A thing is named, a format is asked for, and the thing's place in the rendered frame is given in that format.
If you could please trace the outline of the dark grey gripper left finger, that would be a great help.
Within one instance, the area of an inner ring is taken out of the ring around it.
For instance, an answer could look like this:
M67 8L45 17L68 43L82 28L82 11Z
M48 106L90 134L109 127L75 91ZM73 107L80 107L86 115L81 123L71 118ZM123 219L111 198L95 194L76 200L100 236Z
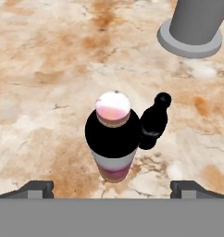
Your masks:
M29 181L21 188L0 194L0 198L8 199L53 199L54 183L52 181Z

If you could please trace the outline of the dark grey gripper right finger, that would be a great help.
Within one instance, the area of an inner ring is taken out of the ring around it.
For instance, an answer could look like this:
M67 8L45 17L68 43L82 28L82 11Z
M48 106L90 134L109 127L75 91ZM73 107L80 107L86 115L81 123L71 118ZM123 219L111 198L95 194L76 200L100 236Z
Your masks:
M196 181L172 181L171 199L224 198L224 194L208 191Z

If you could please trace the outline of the large black bottle pink cap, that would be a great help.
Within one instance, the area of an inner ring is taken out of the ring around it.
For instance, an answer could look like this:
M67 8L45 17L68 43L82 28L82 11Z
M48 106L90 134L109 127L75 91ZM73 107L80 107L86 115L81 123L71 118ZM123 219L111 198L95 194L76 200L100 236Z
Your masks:
M84 133L101 176L109 182L123 181L141 138L140 120L129 98L120 91L102 94Z

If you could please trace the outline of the grey stool pedestal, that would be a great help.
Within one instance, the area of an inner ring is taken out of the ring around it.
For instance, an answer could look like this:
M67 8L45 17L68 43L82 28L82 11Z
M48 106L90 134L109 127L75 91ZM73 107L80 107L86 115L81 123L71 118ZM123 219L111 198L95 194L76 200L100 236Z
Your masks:
M223 20L224 0L178 0L173 17L160 26L156 37L174 55L209 57L222 45Z

